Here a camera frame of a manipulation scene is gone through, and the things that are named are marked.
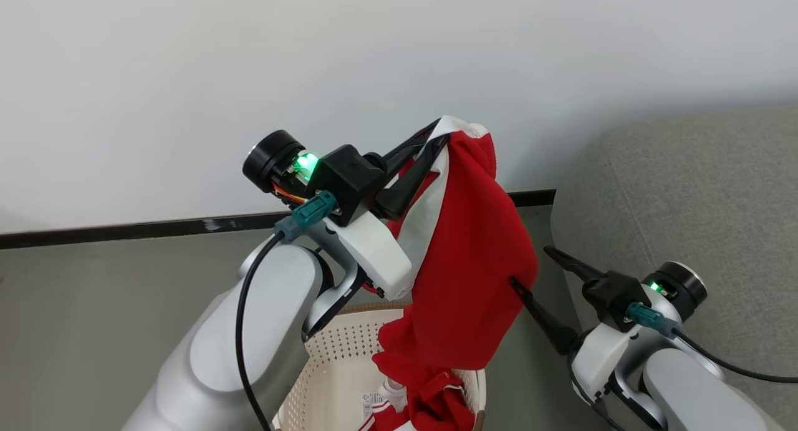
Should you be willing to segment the red and white garment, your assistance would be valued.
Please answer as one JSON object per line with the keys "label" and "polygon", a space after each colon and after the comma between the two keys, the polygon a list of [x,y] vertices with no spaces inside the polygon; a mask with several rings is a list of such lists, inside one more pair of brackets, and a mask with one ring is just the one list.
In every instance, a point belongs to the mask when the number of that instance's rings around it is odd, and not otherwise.
{"label": "red and white garment", "polygon": [[444,116],[431,137],[447,144],[410,209],[388,222],[413,265],[411,303],[379,329],[372,361],[385,380],[357,431],[474,431],[459,371],[487,366],[522,309],[511,284],[537,278],[490,133]]}

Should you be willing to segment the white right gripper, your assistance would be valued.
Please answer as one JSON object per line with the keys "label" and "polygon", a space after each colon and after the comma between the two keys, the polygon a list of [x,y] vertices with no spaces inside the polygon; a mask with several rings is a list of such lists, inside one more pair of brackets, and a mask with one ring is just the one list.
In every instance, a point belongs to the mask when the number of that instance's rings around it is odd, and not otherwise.
{"label": "white right gripper", "polygon": [[[543,250],[551,260],[567,273],[576,275],[585,285],[606,278],[603,272],[555,246],[545,246]],[[555,351],[567,356],[578,338],[577,331],[548,312],[520,281],[510,278],[509,283]],[[652,329],[633,326],[629,332],[620,332],[601,323],[589,332],[571,363],[575,390],[581,388],[595,402],[606,395],[606,385],[613,374],[629,398],[652,402],[650,395],[639,389],[638,383],[642,367],[661,342],[661,335]]]}

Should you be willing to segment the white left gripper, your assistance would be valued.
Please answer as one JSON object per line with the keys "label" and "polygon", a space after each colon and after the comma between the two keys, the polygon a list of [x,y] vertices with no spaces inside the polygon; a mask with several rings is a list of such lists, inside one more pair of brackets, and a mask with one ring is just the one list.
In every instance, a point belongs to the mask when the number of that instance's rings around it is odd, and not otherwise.
{"label": "white left gripper", "polygon": [[385,173],[405,171],[395,183],[377,193],[373,214],[366,212],[347,226],[339,226],[331,218],[323,220],[325,226],[335,232],[345,251],[365,270],[374,289],[381,289],[383,298],[389,301],[404,298],[411,291],[413,267],[381,220],[398,221],[404,217],[427,173],[447,147],[447,133],[430,140],[437,124],[439,120],[431,122],[382,156]]}

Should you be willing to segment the black baseboard strip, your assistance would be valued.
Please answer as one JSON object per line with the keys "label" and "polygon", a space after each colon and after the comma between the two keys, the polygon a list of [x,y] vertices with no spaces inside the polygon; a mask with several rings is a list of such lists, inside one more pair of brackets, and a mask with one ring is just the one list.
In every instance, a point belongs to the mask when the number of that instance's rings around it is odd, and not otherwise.
{"label": "black baseboard strip", "polygon": [[0,235],[0,250],[271,229],[288,212]]}

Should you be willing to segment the cream perforated laundry basket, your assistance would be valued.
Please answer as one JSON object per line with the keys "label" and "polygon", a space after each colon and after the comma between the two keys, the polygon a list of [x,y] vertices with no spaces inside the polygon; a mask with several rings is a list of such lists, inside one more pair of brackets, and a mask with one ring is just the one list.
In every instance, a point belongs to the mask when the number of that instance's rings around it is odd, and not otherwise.
{"label": "cream perforated laundry basket", "polygon": [[309,361],[272,420],[276,431],[418,431],[414,396],[390,387],[373,362],[386,323],[405,303],[345,307],[308,340]]}

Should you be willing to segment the grey fabric sofa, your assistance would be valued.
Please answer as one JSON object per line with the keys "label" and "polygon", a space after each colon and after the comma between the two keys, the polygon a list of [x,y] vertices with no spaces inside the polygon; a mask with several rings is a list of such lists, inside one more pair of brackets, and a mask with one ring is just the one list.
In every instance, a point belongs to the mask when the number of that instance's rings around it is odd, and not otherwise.
{"label": "grey fabric sofa", "polygon": [[[638,280],[666,261],[690,267],[708,298],[684,321],[711,354],[798,377],[798,105],[640,122],[586,147],[557,189],[555,247]],[[567,273],[582,330],[598,326]],[[798,431],[798,385],[724,372],[784,431]],[[618,398],[626,431],[651,431]]]}

